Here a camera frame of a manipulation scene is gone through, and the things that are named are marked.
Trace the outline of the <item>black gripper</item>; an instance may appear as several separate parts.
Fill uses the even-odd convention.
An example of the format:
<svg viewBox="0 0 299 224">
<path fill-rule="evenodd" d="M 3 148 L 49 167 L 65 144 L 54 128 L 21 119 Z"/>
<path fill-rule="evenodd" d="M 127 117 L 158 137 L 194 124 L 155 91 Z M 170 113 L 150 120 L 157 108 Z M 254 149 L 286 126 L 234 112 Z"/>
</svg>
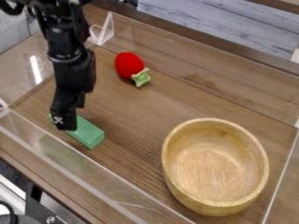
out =
<svg viewBox="0 0 299 224">
<path fill-rule="evenodd" d="M 59 130 L 78 129 L 77 109 L 86 106 L 86 94 L 97 84 L 97 56 L 93 51 L 75 54 L 51 54 L 55 75 L 55 94 L 51 104 L 51 119 Z"/>
</svg>

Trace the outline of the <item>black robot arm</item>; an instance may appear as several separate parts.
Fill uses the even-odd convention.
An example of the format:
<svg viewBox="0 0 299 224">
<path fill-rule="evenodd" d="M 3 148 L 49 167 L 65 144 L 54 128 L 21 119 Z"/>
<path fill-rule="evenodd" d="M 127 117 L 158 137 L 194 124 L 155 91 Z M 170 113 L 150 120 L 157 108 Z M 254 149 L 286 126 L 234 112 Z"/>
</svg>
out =
<svg viewBox="0 0 299 224">
<path fill-rule="evenodd" d="M 86 47 L 90 24 L 83 5 L 90 0 L 0 0 L 0 10 L 18 16 L 25 9 L 37 18 L 49 44 L 55 75 L 51 119 L 59 130 L 78 129 L 77 109 L 97 83 L 97 56 Z"/>
</svg>

